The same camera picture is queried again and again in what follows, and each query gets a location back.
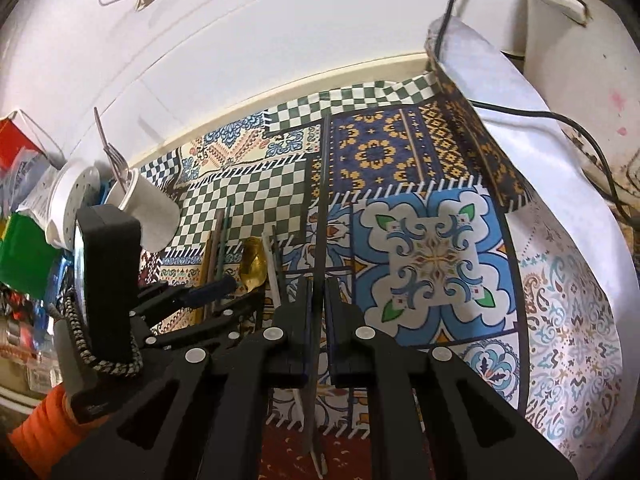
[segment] patterned mat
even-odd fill
[[[330,208],[319,233],[322,139]],[[273,226],[291,298],[297,279],[324,258],[326,275],[338,278],[367,324],[405,346],[451,348],[581,477],[598,463],[622,376],[607,298],[562,226],[437,67],[402,83],[269,108],[142,172],[182,210],[170,246],[143,254],[142,281],[197,284],[206,233],[217,209],[231,203],[225,269],[237,280],[241,241]],[[326,236],[326,254],[316,254],[318,235]],[[272,312],[267,305],[266,325]],[[190,322],[190,312],[179,312],[155,330]],[[331,385],[323,333],[318,426],[368,434],[368,416],[364,389]],[[275,390],[270,419],[290,424],[298,417],[292,392]]]

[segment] white plastic container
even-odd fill
[[[137,219],[142,228],[142,248],[150,253],[157,253],[174,238],[180,223],[180,208],[141,176],[138,168],[129,170],[127,181],[127,192],[124,193],[118,184],[114,184],[106,203],[117,206]]]

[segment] silver screw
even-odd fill
[[[202,348],[192,348],[184,355],[184,358],[187,359],[187,362],[195,364],[201,362],[206,356],[207,353]]]
[[[360,326],[356,329],[356,337],[360,339],[373,339],[376,331],[370,326]]]
[[[282,336],[284,336],[284,332],[282,331],[281,328],[278,328],[277,326],[272,326],[267,330],[265,330],[262,333],[262,335],[264,336],[265,339],[268,339],[269,341],[277,341]]]
[[[438,346],[437,348],[434,348],[431,352],[431,355],[433,355],[434,359],[443,362],[448,361],[453,356],[451,350],[449,350],[448,348],[444,348],[444,346]]]

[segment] pink stain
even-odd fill
[[[610,98],[611,102],[616,107],[616,110],[618,112],[622,112],[625,109],[626,99],[623,98],[622,95],[620,95],[620,92],[618,92],[617,90],[613,90],[611,92]]]

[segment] orange fabric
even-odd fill
[[[24,423],[9,435],[9,441],[34,473],[45,480],[51,468],[88,434],[66,414],[65,389],[56,386]]]

